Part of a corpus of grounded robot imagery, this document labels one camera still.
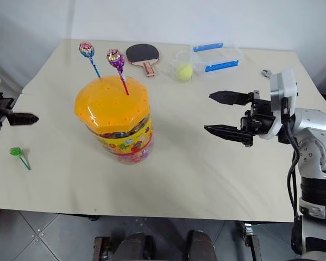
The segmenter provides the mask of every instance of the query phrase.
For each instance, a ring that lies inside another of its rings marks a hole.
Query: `orange lid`
[[[126,95],[119,76],[96,79],[75,100],[75,114],[97,134],[129,132],[150,113],[147,90],[127,77]]]

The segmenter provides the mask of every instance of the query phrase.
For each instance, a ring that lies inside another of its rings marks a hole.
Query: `white wall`
[[[326,0],[0,0],[0,66],[20,85],[61,38],[293,49],[326,91]]]

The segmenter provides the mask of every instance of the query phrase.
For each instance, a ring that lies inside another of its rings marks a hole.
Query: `gray floor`
[[[291,227],[291,223],[254,226],[264,261],[295,257],[290,248]],[[252,260],[235,221],[115,216],[90,221],[61,214],[1,210],[0,261],[91,261],[94,237],[120,239],[135,232],[154,237],[157,258],[178,261],[191,229],[210,236],[219,261]]]

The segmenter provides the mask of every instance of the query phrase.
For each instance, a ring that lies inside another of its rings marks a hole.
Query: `tennis ball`
[[[179,80],[189,80],[193,74],[193,67],[190,64],[180,64],[177,69],[177,76]]]

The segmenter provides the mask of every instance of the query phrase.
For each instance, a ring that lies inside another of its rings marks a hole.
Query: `black cable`
[[[289,197],[290,197],[291,205],[293,208],[293,214],[296,217],[298,215],[298,212],[297,212],[297,185],[296,185],[296,169],[295,168],[299,161],[299,147],[298,147],[298,144],[291,132],[289,122],[284,122],[284,132],[285,132],[291,146],[294,149],[292,164],[290,166],[289,172],[287,173],[287,189],[289,192]],[[292,177],[292,181],[293,181],[293,196],[292,196],[292,191],[291,191],[291,177]]]

